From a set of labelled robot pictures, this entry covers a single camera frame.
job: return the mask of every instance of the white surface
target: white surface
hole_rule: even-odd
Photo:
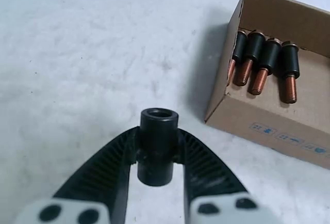
[[[244,198],[252,200],[258,207],[255,209],[237,208],[237,200]],[[199,213],[202,204],[213,204],[219,212]],[[191,224],[282,224],[267,207],[253,199],[249,193],[198,197],[191,202],[190,211]]]
[[[96,210],[98,219],[93,224],[111,224],[106,205],[99,202],[67,200],[58,198],[40,199],[25,206],[18,214],[14,224],[45,224],[40,220],[40,213],[48,206],[57,205],[61,207],[59,215],[49,221],[51,224],[74,224],[81,213],[86,210]]]
[[[201,121],[237,2],[0,0],[0,222],[164,107],[284,223],[328,223],[329,170]],[[142,185],[135,166],[130,182],[126,223],[184,223],[180,166],[166,187]]]

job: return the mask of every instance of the brown cardboard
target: brown cardboard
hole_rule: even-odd
[[[226,88],[238,28],[260,29],[299,47],[298,101],[280,100],[283,81],[267,78],[261,95]],[[230,20],[206,123],[314,164],[330,168],[330,13],[292,0],[240,0]]]

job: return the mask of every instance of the copper thread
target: copper thread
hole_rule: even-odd
[[[294,104],[297,102],[297,89],[295,85],[295,77],[293,74],[290,74],[285,79],[285,87],[286,87],[286,102],[288,104]]]
[[[260,68],[251,90],[251,93],[253,95],[261,94],[263,87],[265,86],[267,76],[268,76],[268,69]]]
[[[229,62],[229,67],[228,67],[228,77],[227,77],[227,86],[230,85],[230,83],[232,82],[232,76],[233,76],[233,72],[234,72],[234,68],[235,68],[235,60],[231,59]]]
[[[251,59],[247,59],[244,64],[242,65],[238,77],[237,77],[237,81],[236,81],[236,85],[238,86],[245,86],[247,84],[247,81],[250,77],[250,73],[252,70],[252,65],[253,65],[253,61]]]

